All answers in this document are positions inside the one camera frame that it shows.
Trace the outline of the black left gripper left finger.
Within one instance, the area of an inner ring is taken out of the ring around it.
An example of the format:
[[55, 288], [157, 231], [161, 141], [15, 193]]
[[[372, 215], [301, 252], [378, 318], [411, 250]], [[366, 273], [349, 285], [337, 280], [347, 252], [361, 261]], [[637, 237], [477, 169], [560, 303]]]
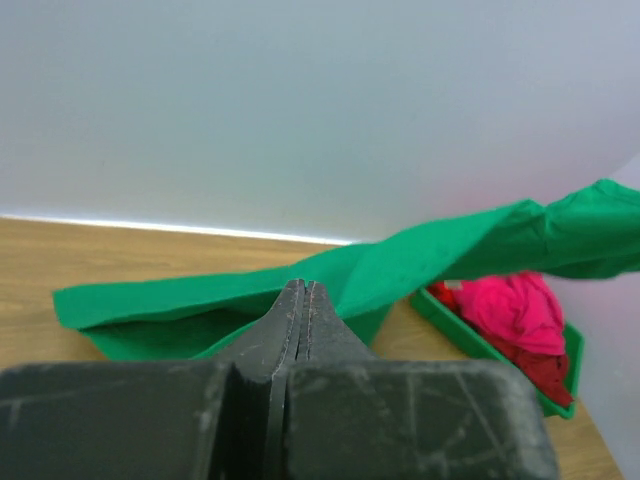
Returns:
[[305, 286], [214, 357], [1, 373], [5, 479], [279, 479]]

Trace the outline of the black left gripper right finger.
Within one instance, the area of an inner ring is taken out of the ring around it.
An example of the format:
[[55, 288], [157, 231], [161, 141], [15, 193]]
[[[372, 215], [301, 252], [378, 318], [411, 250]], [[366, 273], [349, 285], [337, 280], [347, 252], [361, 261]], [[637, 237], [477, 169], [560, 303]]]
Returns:
[[491, 360], [390, 361], [308, 284], [287, 379], [288, 479], [555, 479], [531, 383]]

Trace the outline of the green t shirt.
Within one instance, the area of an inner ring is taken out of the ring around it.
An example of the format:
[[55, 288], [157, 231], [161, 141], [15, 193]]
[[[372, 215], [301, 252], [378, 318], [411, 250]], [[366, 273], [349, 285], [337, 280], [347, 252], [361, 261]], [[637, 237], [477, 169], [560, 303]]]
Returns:
[[363, 341], [391, 306], [431, 282], [523, 270], [607, 279], [639, 268], [639, 194], [603, 179], [540, 205], [522, 200], [427, 222], [377, 243], [334, 248], [277, 268], [58, 290], [62, 326], [116, 361], [214, 355], [251, 327], [291, 280], [323, 284]]

